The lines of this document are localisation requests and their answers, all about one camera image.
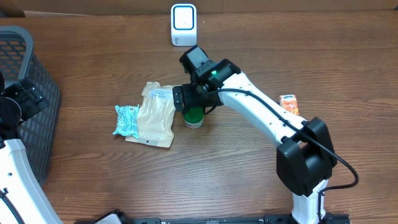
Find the green lid jar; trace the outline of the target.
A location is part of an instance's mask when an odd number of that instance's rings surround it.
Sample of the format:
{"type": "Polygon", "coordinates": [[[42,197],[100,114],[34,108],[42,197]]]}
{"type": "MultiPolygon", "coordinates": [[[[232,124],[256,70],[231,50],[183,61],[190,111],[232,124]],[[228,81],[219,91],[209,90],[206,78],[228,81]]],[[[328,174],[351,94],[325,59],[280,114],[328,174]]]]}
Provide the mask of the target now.
{"type": "Polygon", "coordinates": [[[204,112],[202,107],[190,108],[183,116],[188,128],[198,129],[203,125],[204,112]]]}

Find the orange tissue pack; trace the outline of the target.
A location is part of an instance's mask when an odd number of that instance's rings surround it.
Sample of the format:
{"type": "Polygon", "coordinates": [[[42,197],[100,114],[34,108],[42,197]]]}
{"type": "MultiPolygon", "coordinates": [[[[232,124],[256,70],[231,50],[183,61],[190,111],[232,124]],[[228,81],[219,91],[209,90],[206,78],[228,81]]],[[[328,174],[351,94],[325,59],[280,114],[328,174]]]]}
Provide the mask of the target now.
{"type": "Polygon", "coordinates": [[[295,95],[280,95],[279,105],[288,112],[294,115],[299,115],[299,107],[295,95]]]}

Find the white plastic pouch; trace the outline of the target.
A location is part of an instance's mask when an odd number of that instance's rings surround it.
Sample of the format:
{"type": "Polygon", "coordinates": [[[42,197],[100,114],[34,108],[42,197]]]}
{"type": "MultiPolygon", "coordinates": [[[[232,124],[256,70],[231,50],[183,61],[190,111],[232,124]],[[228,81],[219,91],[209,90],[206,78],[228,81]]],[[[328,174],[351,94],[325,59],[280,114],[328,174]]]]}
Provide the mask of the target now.
{"type": "Polygon", "coordinates": [[[137,115],[138,138],[128,136],[127,142],[169,148],[174,138],[172,123],[175,107],[173,86],[147,82],[141,93],[142,105],[137,115]]]}

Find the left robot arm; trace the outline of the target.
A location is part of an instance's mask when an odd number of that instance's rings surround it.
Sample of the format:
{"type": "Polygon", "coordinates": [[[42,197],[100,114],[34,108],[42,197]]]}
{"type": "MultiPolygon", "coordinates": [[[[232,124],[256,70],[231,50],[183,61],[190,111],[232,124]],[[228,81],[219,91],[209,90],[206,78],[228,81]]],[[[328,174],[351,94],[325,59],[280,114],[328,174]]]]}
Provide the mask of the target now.
{"type": "Polygon", "coordinates": [[[19,104],[1,78],[1,223],[61,223],[29,164],[18,126],[19,104]]]}

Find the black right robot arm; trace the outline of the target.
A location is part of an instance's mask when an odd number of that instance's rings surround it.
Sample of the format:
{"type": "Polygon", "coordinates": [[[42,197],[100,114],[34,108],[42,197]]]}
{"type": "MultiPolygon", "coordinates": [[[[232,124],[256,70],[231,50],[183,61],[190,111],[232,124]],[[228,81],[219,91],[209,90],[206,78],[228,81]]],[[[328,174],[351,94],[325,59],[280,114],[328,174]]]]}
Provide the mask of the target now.
{"type": "Polygon", "coordinates": [[[252,123],[276,148],[277,175],[293,194],[289,223],[325,223],[324,195],[336,166],[326,124],[287,111],[228,59],[216,63],[195,45],[179,59],[190,83],[173,88],[174,105],[189,128],[199,128],[218,106],[252,123]]]}

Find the light blue snack packet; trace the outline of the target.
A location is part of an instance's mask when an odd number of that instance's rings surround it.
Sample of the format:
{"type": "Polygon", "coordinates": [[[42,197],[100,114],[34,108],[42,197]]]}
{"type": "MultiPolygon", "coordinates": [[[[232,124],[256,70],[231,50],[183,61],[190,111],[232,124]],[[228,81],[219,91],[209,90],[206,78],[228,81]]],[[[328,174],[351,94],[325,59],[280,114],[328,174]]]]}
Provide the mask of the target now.
{"type": "Polygon", "coordinates": [[[113,134],[121,136],[133,136],[138,139],[139,132],[137,127],[137,115],[139,113],[139,105],[116,105],[114,108],[117,114],[117,124],[113,134]]]}

